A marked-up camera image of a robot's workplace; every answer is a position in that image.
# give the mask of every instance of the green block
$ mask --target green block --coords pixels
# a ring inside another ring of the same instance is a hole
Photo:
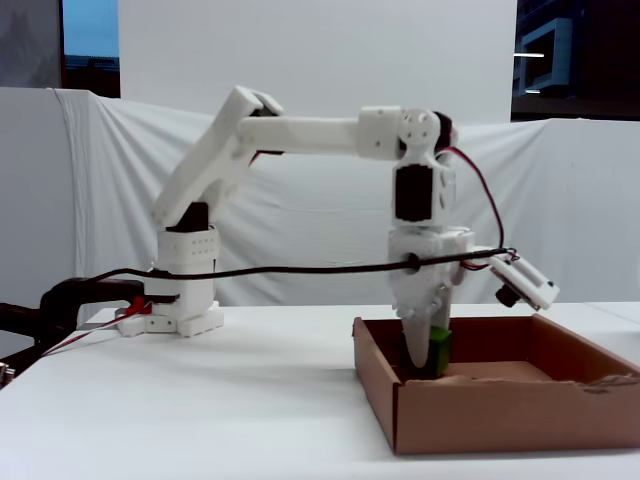
[[[442,375],[449,366],[451,357],[451,330],[431,327],[429,338],[429,357],[422,371],[429,377],[437,378]]]

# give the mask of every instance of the table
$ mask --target table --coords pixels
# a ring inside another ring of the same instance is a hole
[[[546,316],[640,363],[640,324],[625,312],[616,304],[557,304]],[[514,313],[530,310],[453,309],[456,316]],[[102,331],[39,361],[0,393],[0,477],[640,475],[635,450],[394,457],[355,378],[351,339],[354,317],[392,318],[390,307],[234,307],[225,314],[224,327],[192,339]],[[93,321],[112,315],[105,309]]]

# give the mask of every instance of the cable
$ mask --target cable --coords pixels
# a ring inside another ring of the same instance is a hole
[[[482,183],[482,187],[484,188],[485,193],[487,194],[487,198],[489,198],[489,203],[491,204],[491,209],[493,210],[493,214],[496,217],[496,222],[498,223],[498,230],[499,230],[499,241],[498,241],[498,246],[499,248],[504,247],[504,226],[502,224],[502,218],[500,217],[500,212],[498,211],[498,207],[496,205],[495,200],[493,199],[493,195],[491,194],[491,190],[489,190],[489,185],[487,184],[487,181],[484,178],[484,175],[482,174],[482,171],[480,170],[480,168],[478,168],[478,166],[473,162],[473,160],[471,160],[471,158],[469,158],[469,156],[464,153],[462,150],[460,150],[458,147],[445,147],[442,150],[440,150],[437,154],[436,154],[436,158],[439,155],[442,155],[445,152],[451,152],[456,154],[458,157],[462,158],[465,162],[467,162],[467,164],[473,168],[473,170],[476,172],[476,175],[478,175],[478,178],[480,179],[480,182]],[[467,270],[471,270],[472,272],[477,272],[480,270],[484,270],[485,268],[487,268],[489,265],[488,264],[482,264],[482,265],[477,265],[475,263],[471,263],[471,262],[467,262],[467,261],[463,261],[461,262],[462,267],[467,269]]]
[[[113,320],[111,320],[110,322],[107,322],[103,325],[100,325],[99,327],[93,328],[91,330],[89,330],[88,332],[83,333],[82,335],[78,335],[77,337],[73,337],[70,338],[68,340],[63,341],[62,343],[59,343],[57,345],[54,345],[53,347],[51,347],[49,350],[47,350],[46,352],[44,352],[42,354],[42,357],[46,357],[47,355],[50,355],[51,353],[55,352],[56,350],[61,349],[62,347],[66,347],[67,345],[71,345],[72,343],[77,342],[78,340],[80,340],[81,338],[86,337],[87,335],[97,331],[97,330],[104,330],[106,328],[109,328],[113,325],[116,325],[120,322],[122,322],[123,320],[126,320],[127,318],[133,317],[134,315],[137,315],[138,313],[141,313],[145,308],[147,308],[149,305],[151,305],[151,302],[148,302],[144,307],[139,308],[137,310],[134,310],[130,313],[127,313],[125,315],[122,315],[118,318],[114,318]]]
[[[455,153],[458,157],[462,158],[467,164],[473,168],[482,183],[482,188],[484,188],[487,197],[489,198],[489,203],[491,203],[491,209],[493,210],[493,214],[496,217],[496,222],[498,223],[498,230],[500,234],[500,240],[498,241],[498,248],[504,247],[504,226],[502,225],[502,217],[500,217],[500,212],[498,211],[498,207],[496,205],[495,200],[493,199],[493,195],[491,194],[491,190],[489,190],[489,185],[482,174],[482,171],[478,168],[478,166],[469,158],[469,156],[460,150],[458,147],[445,147],[438,152],[436,157],[442,155],[445,152]]]
[[[446,255],[442,257],[425,258],[422,260],[407,260],[405,262],[396,263],[378,263],[373,265],[358,265],[355,267],[255,267],[244,268],[241,270],[229,270],[227,272],[213,273],[195,273],[195,274],[174,274],[160,270],[136,270],[134,268],[118,268],[100,274],[96,277],[88,278],[87,282],[98,282],[105,278],[114,277],[116,275],[135,275],[143,278],[161,278],[164,280],[212,280],[216,278],[241,277],[245,275],[256,275],[261,273],[288,273],[297,275],[335,275],[343,273],[370,273],[370,272],[388,272],[391,270],[413,269],[418,270],[420,267],[428,265],[438,265],[440,263],[462,262],[464,260],[474,260],[478,258],[489,258],[494,255],[510,253],[514,251],[511,248],[494,248],[492,250],[479,250],[477,252],[459,253],[456,255]]]

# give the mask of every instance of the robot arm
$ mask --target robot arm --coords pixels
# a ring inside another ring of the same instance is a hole
[[[220,217],[258,153],[353,155],[398,160],[399,107],[365,108],[358,119],[282,116],[269,95],[236,87],[215,120],[180,162],[158,197],[153,217],[176,225],[191,203],[205,201]]]
[[[287,117],[270,96],[236,87],[155,203],[153,217],[160,232],[154,268],[174,274],[213,272],[220,246],[218,233],[209,224],[220,217],[260,153],[353,155],[396,161],[389,260],[472,251],[473,233],[449,226],[455,205],[450,154],[436,158],[437,152],[456,141],[451,121],[428,110],[368,107],[357,119]],[[494,273],[509,285],[510,290],[503,292],[509,302],[519,295],[534,307],[546,307],[557,295],[557,287],[550,286],[539,272],[535,281],[527,275],[528,268],[516,272],[513,263],[521,266],[523,261],[491,261]],[[391,273],[395,308],[417,367],[426,362],[431,326],[448,327],[451,289],[463,276],[458,264]],[[545,294],[539,295],[544,288]],[[120,323],[123,335],[178,332],[192,336],[222,324],[213,280],[148,279],[145,294],[177,300],[154,303],[152,315]]]

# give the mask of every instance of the cardboard box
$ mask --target cardboard box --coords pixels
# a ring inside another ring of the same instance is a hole
[[[640,447],[640,369],[533,317],[455,318],[421,380],[399,320],[354,324],[358,377],[396,454]]]

